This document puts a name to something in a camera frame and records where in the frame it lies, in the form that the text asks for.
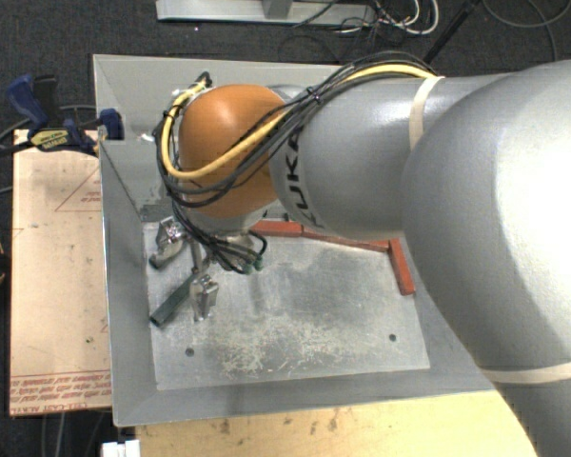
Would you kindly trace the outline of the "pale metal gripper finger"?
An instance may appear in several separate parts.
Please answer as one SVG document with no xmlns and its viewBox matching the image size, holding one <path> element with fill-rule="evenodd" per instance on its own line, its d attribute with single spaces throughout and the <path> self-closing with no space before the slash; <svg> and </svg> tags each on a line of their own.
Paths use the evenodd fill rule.
<svg viewBox="0 0 571 457">
<path fill-rule="evenodd" d="M 174 218 L 166 218 L 159 223 L 155 237 L 156 250 L 149 257 L 149 263 L 155 269 L 170 264 L 182 251 L 187 242 L 187 231 Z"/>
<path fill-rule="evenodd" d="M 206 320 L 211 308 L 216 305 L 219 284 L 210 275 L 204 274 L 192 282 L 190 300 L 194 312 L 194 321 Z"/>
</svg>

